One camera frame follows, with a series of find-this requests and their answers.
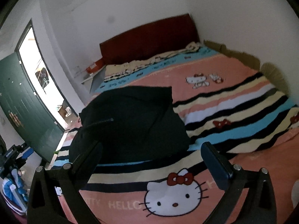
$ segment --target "hanging black clothes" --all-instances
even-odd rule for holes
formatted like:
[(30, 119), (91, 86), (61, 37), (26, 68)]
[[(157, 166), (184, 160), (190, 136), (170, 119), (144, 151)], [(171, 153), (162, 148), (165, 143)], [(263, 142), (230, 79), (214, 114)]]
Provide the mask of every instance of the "hanging black clothes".
[(83, 127), (71, 144), (71, 162), (93, 140), (103, 145), (103, 164), (164, 158), (189, 147), (184, 123), (172, 108), (171, 87), (109, 90), (79, 115)]

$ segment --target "bed sheet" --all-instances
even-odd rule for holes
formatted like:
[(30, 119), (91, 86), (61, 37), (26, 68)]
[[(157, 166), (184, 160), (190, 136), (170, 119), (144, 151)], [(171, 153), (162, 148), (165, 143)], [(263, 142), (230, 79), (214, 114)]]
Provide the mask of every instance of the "bed sheet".
[[(288, 167), (299, 166), (293, 157), (299, 153), (299, 130), (289, 127), (296, 123), (299, 108), (261, 73), (202, 47), (105, 78), (94, 97), (128, 85), (171, 86), (174, 111), (184, 121), (192, 144), (187, 152), (166, 159), (99, 164), (80, 192), (103, 223), (203, 223), (223, 195), (200, 155), (206, 141), (245, 169), (268, 168), (278, 223), (291, 213), (291, 189), (299, 171)], [(68, 162), (74, 135), (67, 136), (53, 168)], [(61, 203), (66, 208), (63, 198)], [(69, 212), (67, 216), (74, 221)]]

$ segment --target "headboard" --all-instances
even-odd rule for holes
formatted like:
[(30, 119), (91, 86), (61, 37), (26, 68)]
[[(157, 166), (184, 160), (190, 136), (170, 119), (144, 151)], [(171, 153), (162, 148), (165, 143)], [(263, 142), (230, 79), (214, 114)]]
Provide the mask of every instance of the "headboard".
[(183, 49), (198, 42), (189, 14), (158, 20), (133, 28), (100, 44), (107, 65), (146, 60), (157, 54)]

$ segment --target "metal screw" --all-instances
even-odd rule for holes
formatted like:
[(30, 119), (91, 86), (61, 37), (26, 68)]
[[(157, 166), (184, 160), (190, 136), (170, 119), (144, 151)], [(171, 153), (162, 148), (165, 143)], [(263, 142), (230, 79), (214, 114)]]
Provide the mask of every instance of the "metal screw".
[(234, 169), (240, 171), (242, 167), (239, 164), (234, 164)]
[(39, 167), (36, 168), (36, 171), (39, 173), (39, 172), (42, 171), (42, 169), (43, 169), (43, 167), (42, 167), (42, 166), (39, 166)]
[(68, 169), (71, 168), (71, 166), (72, 165), (70, 163), (66, 163), (66, 164), (63, 165), (63, 169), (68, 170)]
[(266, 169), (266, 168), (262, 168), (262, 172), (264, 173), (264, 174), (267, 174), (268, 173), (268, 169)]

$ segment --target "green door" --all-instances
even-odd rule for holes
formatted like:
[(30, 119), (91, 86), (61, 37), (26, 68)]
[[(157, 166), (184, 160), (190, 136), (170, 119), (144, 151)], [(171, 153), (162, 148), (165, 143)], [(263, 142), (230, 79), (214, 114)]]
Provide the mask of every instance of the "green door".
[(24, 141), (51, 162), (64, 129), (36, 95), (16, 52), (0, 60), (0, 106)]

